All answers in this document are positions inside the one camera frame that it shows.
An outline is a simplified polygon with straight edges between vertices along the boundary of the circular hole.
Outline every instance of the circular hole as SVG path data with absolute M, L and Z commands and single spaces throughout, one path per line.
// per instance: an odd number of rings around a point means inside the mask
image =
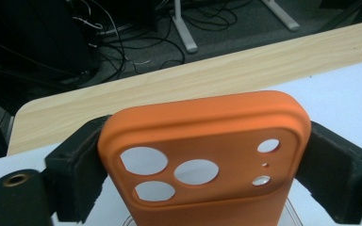
M 219 167 L 204 159 L 195 159 L 185 162 L 177 167 L 175 178 L 180 182 L 197 186 L 213 180 L 219 174 Z
M 4 182 L 4 186 L 17 186 L 26 182 L 28 178 L 29 176 L 26 174 L 13 175 Z
M 263 186 L 266 185 L 271 179 L 272 178 L 270 176 L 259 176 L 252 181 L 252 184 L 254 186 Z
M 167 183 L 159 181 L 144 182 L 135 187 L 138 197 L 148 202 L 162 202 L 169 200 L 175 189 Z
M 136 147 L 126 150 L 120 155 L 125 169 L 139 174 L 152 175 L 164 170 L 168 159 L 164 153 L 147 147 Z
M 260 153 L 270 153 L 275 151 L 280 145 L 280 141 L 278 139 L 268 139 L 263 141 L 258 147 L 257 150 Z

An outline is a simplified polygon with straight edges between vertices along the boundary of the gray floor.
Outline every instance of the gray floor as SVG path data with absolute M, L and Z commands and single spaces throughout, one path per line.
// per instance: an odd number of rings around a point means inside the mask
M 228 7 L 235 8 L 246 1 L 247 0 L 237 0 L 229 4 Z M 282 40 L 296 39 L 316 33 L 319 28 L 340 13 L 340 10 L 320 9 L 320 2 L 321 0 L 277 0 L 277 3 L 301 25 L 301 29 L 297 32 L 287 30 L 286 27 L 264 6 L 264 4 L 261 3 L 261 1 L 253 0 L 250 4 L 243 8 L 232 10 L 235 15 L 237 15 L 238 21 L 223 31 L 206 31 L 187 23 L 189 31 L 199 47 L 199 52 L 197 54 L 189 55 L 186 53 L 173 25 L 171 26 L 168 40 L 173 41 L 183 50 L 185 62 L 189 63 L 209 57 L 216 57 L 255 48 L 257 46 L 275 43 Z M 184 10 L 183 14 L 199 20 L 207 20 L 208 22 L 220 22 L 217 19 L 207 19 L 194 9 Z M 229 22 L 235 21 L 235 17 L 226 11 L 222 12 L 221 15 Z M 159 30 L 157 32 L 150 32 L 146 34 L 145 37 L 165 37 L 168 32 L 170 22 L 169 17 L 159 20 Z M 212 24 L 204 24 L 203 26 L 207 29 L 219 29 L 218 26 Z M 122 32 L 121 34 L 122 38 L 126 39 L 127 37 L 135 36 L 140 32 L 140 29 L 136 29 L 128 32 Z M 151 44 L 151 42 L 148 40 L 134 40 L 123 43 L 123 45 L 127 47 L 143 47 L 149 44 Z M 110 49 L 102 49 L 102 51 L 107 57 L 119 57 L 115 56 L 115 51 Z M 163 63 L 164 67 L 172 67 L 178 65 L 179 63 L 175 61 L 166 61 L 169 59 L 179 60 L 182 57 L 179 50 L 168 42 L 162 42 L 159 45 L 138 50 L 126 48 L 125 55 L 129 60 L 126 62 L 126 68 L 119 78 L 160 70 L 163 68 Z M 117 60 L 113 60 L 112 63 L 114 63 L 115 66 L 116 64 L 119 65 Z M 116 70 L 108 61 L 102 61 L 101 64 L 102 65 L 98 73 L 91 79 L 91 81 L 86 83 L 85 86 L 97 84 L 115 73 Z M 4 134 L 8 132 L 10 117 L 11 116 L 6 114 L 5 110 L 0 107 L 0 124 Z

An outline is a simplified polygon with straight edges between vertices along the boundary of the orange phone case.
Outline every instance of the orange phone case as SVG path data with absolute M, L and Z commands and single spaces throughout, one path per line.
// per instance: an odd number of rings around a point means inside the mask
M 98 150 L 138 226 L 277 225 L 310 130 L 292 97 L 258 91 L 122 110 Z

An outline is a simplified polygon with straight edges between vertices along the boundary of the wooden table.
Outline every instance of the wooden table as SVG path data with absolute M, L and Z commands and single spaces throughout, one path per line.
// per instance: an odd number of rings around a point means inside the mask
M 253 91 L 359 62 L 362 24 L 42 98 L 17 113 L 8 154 L 61 142 L 129 106 Z

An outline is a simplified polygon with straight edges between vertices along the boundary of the small metal ring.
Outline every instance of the small metal ring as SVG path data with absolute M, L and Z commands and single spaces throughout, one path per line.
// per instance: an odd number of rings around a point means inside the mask
M 25 173 L 19 173 L 19 174 L 16 174 L 16 175 L 13 175 L 13 176 L 7 178 L 7 180 L 4 182 L 4 186 L 7 186 L 7 187 L 18 186 L 18 185 L 28 181 L 29 178 L 30 178 L 29 175 L 27 175 Z

